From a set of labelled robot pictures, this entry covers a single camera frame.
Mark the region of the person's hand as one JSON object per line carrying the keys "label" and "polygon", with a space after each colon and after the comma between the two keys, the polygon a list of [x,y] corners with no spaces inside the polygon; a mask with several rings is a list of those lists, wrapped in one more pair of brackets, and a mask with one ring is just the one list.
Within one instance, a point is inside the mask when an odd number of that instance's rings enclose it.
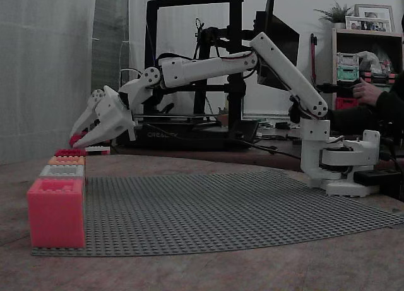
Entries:
{"label": "person's hand", "polygon": [[360,104],[370,105],[375,107],[377,101],[383,91],[378,87],[364,81],[360,78],[360,82],[353,86],[353,97],[358,100]]}

